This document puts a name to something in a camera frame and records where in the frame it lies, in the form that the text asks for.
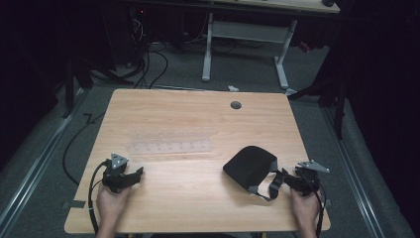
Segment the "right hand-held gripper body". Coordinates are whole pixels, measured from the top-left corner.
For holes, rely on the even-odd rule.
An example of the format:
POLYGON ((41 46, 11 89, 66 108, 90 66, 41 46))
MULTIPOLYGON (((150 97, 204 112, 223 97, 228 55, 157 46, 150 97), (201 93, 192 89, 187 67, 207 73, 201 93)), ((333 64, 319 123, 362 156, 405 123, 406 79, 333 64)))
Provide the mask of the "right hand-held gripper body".
POLYGON ((314 160, 310 160, 307 162, 298 162, 294 171, 296 174, 296 182, 292 187, 301 192, 303 196, 306 196, 319 189, 320 180, 318 178, 318 174, 328 174, 330 169, 322 166, 314 160))

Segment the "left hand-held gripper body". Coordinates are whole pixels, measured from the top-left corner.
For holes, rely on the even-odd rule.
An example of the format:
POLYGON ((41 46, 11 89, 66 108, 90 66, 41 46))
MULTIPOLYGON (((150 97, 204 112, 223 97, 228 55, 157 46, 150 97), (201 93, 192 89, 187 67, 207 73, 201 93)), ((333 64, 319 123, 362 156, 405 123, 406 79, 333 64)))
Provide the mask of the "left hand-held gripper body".
POLYGON ((126 182, 130 180, 125 174, 128 161, 127 158, 115 153, 112 153, 111 159, 107 160, 102 183, 114 193, 120 193, 125 188, 126 182))

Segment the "black eye mask with strap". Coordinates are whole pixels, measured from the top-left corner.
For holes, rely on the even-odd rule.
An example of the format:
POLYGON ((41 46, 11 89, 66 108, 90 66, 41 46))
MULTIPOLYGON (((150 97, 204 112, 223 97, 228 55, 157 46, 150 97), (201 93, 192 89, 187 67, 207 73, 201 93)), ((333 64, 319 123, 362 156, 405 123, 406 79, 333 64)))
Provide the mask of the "black eye mask with strap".
POLYGON ((265 201, 278 197, 283 175, 278 170, 277 157, 261 147, 246 146, 224 165, 223 171, 246 191, 265 201), (275 173, 275 177, 268 186, 268 196, 265 196, 259 193, 259 186, 269 173, 275 173))

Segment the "person's right hand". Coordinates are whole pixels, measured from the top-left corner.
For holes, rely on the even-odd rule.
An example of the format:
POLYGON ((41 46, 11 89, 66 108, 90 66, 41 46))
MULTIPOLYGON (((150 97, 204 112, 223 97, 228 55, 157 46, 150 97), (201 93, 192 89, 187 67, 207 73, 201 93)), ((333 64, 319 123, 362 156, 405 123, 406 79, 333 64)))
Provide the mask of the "person's right hand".
POLYGON ((302 196, 291 189, 292 211, 301 230, 315 230, 315 221, 320 211, 318 197, 315 193, 302 196))

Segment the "person's left hand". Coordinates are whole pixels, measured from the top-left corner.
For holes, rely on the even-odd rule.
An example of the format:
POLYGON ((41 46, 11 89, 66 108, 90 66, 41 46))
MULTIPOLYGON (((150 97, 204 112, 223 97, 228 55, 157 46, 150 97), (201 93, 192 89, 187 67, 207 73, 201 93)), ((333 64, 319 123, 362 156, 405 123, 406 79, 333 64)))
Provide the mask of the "person's left hand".
POLYGON ((100 231, 111 231, 116 228, 125 209, 130 192, 130 187, 123 188, 119 193, 115 193, 107 186, 99 186, 96 202, 101 217, 100 231))

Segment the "grey floor tape piece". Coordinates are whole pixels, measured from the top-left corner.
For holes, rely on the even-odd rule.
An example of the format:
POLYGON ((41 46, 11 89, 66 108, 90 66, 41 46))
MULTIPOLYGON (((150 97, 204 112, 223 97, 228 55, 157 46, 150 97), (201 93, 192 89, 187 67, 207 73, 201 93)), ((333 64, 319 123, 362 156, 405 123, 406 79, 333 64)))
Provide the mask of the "grey floor tape piece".
POLYGON ((83 200, 70 200, 65 201, 61 208, 63 209, 70 209, 70 208, 83 208, 85 206, 86 201, 83 200))

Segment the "black stand leg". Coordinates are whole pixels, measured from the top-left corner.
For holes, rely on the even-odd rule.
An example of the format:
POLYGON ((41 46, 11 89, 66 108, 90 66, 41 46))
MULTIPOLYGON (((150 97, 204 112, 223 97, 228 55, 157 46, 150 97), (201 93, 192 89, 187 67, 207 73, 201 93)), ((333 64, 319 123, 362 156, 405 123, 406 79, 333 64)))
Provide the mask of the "black stand leg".
POLYGON ((74 82, 77 81, 82 89, 90 89, 93 86, 93 81, 88 62, 82 57, 71 57, 65 69, 65 111, 63 117, 67 118, 74 109, 74 82))
POLYGON ((321 108, 330 106, 335 107, 335 116, 333 121, 334 132, 342 140, 343 119, 345 116, 344 107, 346 100, 347 84, 343 77, 332 77, 320 82, 314 82, 312 85, 288 95, 289 100, 295 100, 305 95, 319 95, 318 105, 321 108))

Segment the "metal floor rail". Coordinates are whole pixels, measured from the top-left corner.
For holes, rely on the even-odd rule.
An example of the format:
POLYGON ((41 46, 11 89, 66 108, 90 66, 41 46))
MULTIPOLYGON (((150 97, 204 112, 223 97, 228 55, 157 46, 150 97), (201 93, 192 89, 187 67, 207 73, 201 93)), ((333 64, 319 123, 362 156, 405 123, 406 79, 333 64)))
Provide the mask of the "metal floor rail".
POLYGON ((327 108, 320 109, 324 119, 326 120, 329 131, 335 141, 336 147, 339 151, 339 158, 343 165, 346 178, 355 197, 359 211, 363 217, 367 230, 371 238, 385 238, 383 230, 377 220, 377 217, 373 211, 372 204, 368 195, 360 181, 357 171, 351 161, 350 154, 342 139, 339 138, 335 127, 334 118, 331 111, 327 108))
POLYGON ((92 146, 86 124, 90 93, 78 89, 75 109, 64 118, 64 92, 58 105, 24 140, 0 172, 0 238, 65 236, 64 223, 92 146))

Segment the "white metal desk frame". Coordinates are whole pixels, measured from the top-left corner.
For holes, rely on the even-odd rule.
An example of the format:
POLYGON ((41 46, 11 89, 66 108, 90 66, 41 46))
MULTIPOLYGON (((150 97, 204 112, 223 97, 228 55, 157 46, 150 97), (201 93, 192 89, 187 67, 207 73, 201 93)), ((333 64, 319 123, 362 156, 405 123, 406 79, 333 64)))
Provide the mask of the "white metal desk frame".
POLYGON ((280 87, 287 90, 289 85, 284 71, 283 61, 294 35, 296 25, 296 20, 292 20, 288 27, 215 21, 213 14, 210 13, 207 24, 206 52, 204 55, 202 80, 209 81, 211 78, 212 40, 214 38, 275 43, 282 45, 279 55, 273 58, 278 81, 280 87))

